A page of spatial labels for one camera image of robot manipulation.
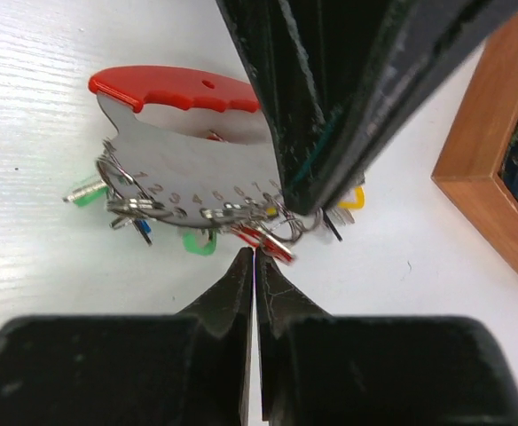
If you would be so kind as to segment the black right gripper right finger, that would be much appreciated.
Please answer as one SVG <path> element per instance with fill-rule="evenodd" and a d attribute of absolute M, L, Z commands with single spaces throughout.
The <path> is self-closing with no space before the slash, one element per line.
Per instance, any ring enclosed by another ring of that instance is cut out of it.
<path fill-rule="evenodd" d="M 255 302 L 271 425 L 518 425 L 518 387 L 476 319 L 334 316 L 263 252 Z"/>

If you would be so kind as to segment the silver key with red tag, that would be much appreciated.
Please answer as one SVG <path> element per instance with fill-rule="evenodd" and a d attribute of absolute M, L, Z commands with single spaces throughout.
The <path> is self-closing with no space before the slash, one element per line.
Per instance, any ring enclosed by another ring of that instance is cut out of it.
<path fill-rule="evenodd" d="M 234 225 L 232 232 L 252 248 L 261 249 L 267 256 L 284 264 L 291 264 L 295 260 L 294 254 L 287 246 L 258 227 Z"/>

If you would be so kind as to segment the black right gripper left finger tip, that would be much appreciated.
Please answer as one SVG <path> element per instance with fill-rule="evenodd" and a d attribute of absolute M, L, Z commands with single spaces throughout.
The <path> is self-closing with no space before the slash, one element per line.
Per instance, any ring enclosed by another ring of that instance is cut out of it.
<path fill-rule="evenodd" d="M 0 425 L 247 423 L 254 253 L 182 311 L 0 328 Z"/>

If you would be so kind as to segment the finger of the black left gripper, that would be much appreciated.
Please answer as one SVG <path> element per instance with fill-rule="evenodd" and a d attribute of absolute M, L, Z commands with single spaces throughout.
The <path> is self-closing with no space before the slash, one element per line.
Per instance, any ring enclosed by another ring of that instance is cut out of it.
<path fill-rule="evenodd" d="M 518 1 L 395 1 L 345 106 L 316 144 L 312 209 L 337 202 L 413 112 Z"/>
<path fill-rule="evenodd" d="M 287 207 L 311 213 L 315 183 L 398 1 L 220 1 L 267 120 Z"/>

